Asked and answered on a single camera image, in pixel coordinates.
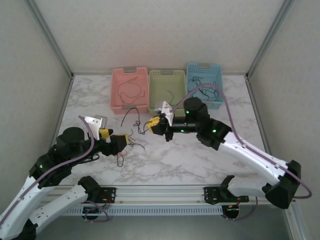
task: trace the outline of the white wall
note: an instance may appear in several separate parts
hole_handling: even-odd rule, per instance
[[[312,239],[320,239],[319,0],[295,1],[250,81],[272,153],[302,165],[313,197],[298,203]]]
[[[188,62],[245,73],[283,0],[36,0],[71,70]]]
[[[24,2],[1,1],[1,213],[48,151],[68,81]]]

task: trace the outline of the marble surface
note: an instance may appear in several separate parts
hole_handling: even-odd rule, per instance
[[[247,141],[263,148],[255,114],[243,76],[223,76],[224,91],[230,105],[237,132]],[[220,184],[227,175],[241,178],[258,178],[258,175],[243,163],[202,145],[195,133],[178,134],[166,142],[164,136],[147,132],[138,134],[133,124],[137,114],[115,115],[110,109],[111,76],[77,75],[70,93],[59,133],[71,126],[85,129],[78,118],[101,115],[108,117],[107,127],[114,133],[131,133],[141,146],[127,146],[123,167],[117,166],[114,156],[100,155],[100,159],[77,165],[72,175],[61,185],[74,185],[83,176],[92,176],[100,185],[203,185]],[[210,116],[230,125],[225,104],[219,110],[209,110]],[[141,114],[141,123],[151,118]]]

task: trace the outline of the plastic basket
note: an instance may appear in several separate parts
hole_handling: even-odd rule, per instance
[[[147,113],[149,103],[146,67],[116,68],[112,71],[110,107],[114,114],[125,114],[131,108]]]
[[[224,91],[221,66],[207,63],[188,63],[186,71],[187,93],[200,84],[214,84]],[[213,87],[202,87],[192,94],[198,97],[209,109],[219,109],[224,98]]]
[[[172,106],[179,103],[186,94],[186,74],[183,70],[151,70],[149,76],[149,113],[155,114],[156,103],[167,101]],[[181,105],[174,114],[184,116]]]

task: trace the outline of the purple cable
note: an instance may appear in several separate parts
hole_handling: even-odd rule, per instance
[[[227,221],[228,221],[228,220],[232,220],[232,221],[244,220],[244,219],[247,219],[247,218],[251,217],[251,216],[256,212],[257,208],[258,208],[258,198],[255,197],[255,207],[254,207],[254,209],[252,210],[252,212],[250,212],[248,215],[245,215],[245,216],[242,216],[242,217],[239,217],[239,218],[228,218],[228,217],[225,216],[225,215],[222,215],[222,217],[223,217],[224,219],[226,219]]]
[[[15,207],[18,205],[18,203],[20,202],[20,200],[22,200],[24,198],[24,196],[32,189],[34,188],[42,179],[44,179],[48,174],[52,173],[53,171],[57,170],[58,168],[61,168],[63,167],[64,165],[67,165],[67,164],[71,164],[75,161],[78,161],[82,158],[84,158],[85,156],[87,156],[91,151],[92,149],[94,148],[94,144],[95,144],[95,140],[94,140],[94,135],[92,133],[92,130],[91,128],[89,127],[88,123],[85,121],[85,118],[82,117],[82,116],[78,116],[81,121],[84,123],[84,125],[86,126],[88,132],[89,132],[89,136],[90,136],[90,139],[91,139],[91,145],[89,147],[89,149],[84,153],[82,154],[81,156],[78,156],[78,157],[75,157],[71,160],[68,160],[68,161],[65,161],[65,162],[62,162],[52,168],[50,168],[48,171],[46,171],[44,174],[42,174],[34,183],[32,183],[19,197],[19,199],[17,201],[15,201],[15,203],[9,208],[9,210],[6,212],[6,214],[3,216],[3,218],[1,219],[0,221],[0,227],[4,224],[5,220],[9,217],[10,213],[15,209]]]
[[[232,120],[232,116],[231,116],[231,112],[230,112],[230,109],[229,109],[229,105],[228,105],[228,102],[227,102],[227,98],[226,96],[224,95],[224,92],[216,85],[212,84],[212,83],[204,83],[204,84],[201,84],[197,87],[195,87],[194,89],[192,89],[170,112],[173,113],[181,104],[184,103],[184,101],[189,98],[193,92],[195,92],[197,89],[201,88],[201,87],[214,87],[218,92],[219,94],[223,97],[223,100],[225,102],[225,106],[226,106],[226,110],[228,112],[228,116],[229,116],[229,119],[230,119],[230,123],[231,123],[231,128],[232,128],[232,131],[235,135],[235,138],[239,141],[240,144],[242,145],[245,145],[245,143],[241,140],[241,138],[239,137],[239,135],[237,134],[237,131],[236,131],[236,128],[235,128],[235,125],[234,125],[234,121]],[[262,155],[261,153],[259,153],[258,151],[254,150],[253,148],[251,148],[250,146],[245,146],[248,150],[250,150],[252,153],[258,155],[259,157],[263,158],[264,160],[266,160],[267,162],[271,163],[272,165],[276,165],[276,163],[269,159],[268,157]],[[308,198],[311,198],[312,196],[312,191],[311,189],[307,186],[307,184],[305,184],[305,182],[303,182],[299,177],[297,177],[296,175],[294,175],[291,171],[289,171],[288,169],[284,168],[283,166],[279,166],[279,168],[284,171],[285,173],[289,174],[291,177],[293,177],[295,180],[297,180],[307,191],[308,191],[308,195],[305,195],[305,196],[294,196],[294,198],[296,199],[308,199]]]
[[[104,208],[102,206],[99,206],[98,204],[96,204],[94,201],[85,201],[85,203],[88,203],[88,204],[93,204],[95,205],[96,207],[93,207],[93,208],[90,208],[88,211],[86,211],[85,215],[84,215],[84,219],[86,222],[90,222],[90,223],[105,223],[107,221],[109,221],[109,215],[108,213],[104,210]],[[87,219],[87,215],[94,209],[100,209],[106,216],[106,219],[104,220],[89,220]]]

